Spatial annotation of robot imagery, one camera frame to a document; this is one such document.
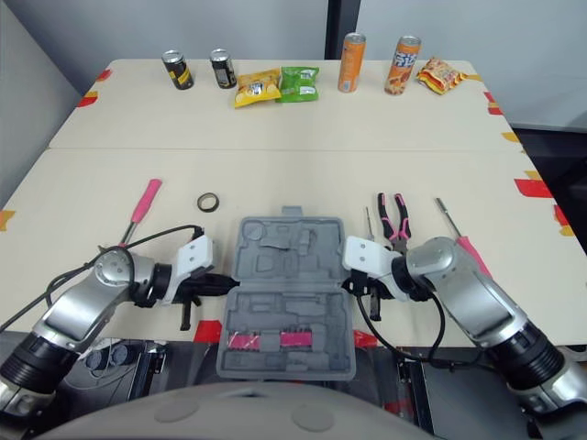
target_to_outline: yellow snack bag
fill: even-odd
[[[238,76],[238,91],[235,96],[235,108],[281,98],[279,92],[279,68],[270,71],[258,71]]]

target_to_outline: gray tool case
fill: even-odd
[[[240,223],[216,371],[247,380],[351,380],[355,346],[344,228],[336,217],[247,217]]]

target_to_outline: pliers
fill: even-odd
[[[402,197],[400,193],[397,193],[393,198],[395,199],[397,209],[400,212],[400,224],[397,229],[393,227],[392,221],[390,220],[389,215],[387,215],[384,192],[377,194],[377,209],[379,210],[379,217],[382,220],[383,235],[390,241],[393,250],[404,255],[407,251],[407,240],[412,236],[412,232],[410,231],[410,221],[407,214],[407,208],[405,207],[404,197]]]

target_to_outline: white wall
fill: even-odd
[[[0,208],[79,99],[0,2]]]
[[[362,0],[357,30],[368,59],[411,33],[421,58],[471,61],[513,125],[587,131],[585,0]]]
[[[7,0],[79,92],[119,58],[324,58],[327,0]]]

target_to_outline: black ring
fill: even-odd
[[[209,208],[204,208],[202,206],[202,202],[204,200],[207,200],[210,198],[214,199],[214,204]],[[213,213],[216,209],[218,209],[218,206],[220,205],[220,199],[218,199],[218,196],[216,194],[214,194],[213,192],[205,192],[200,197],[198,197],[197,204],[198,204],[198,209],[200,211],[202,211],[203,213]]]

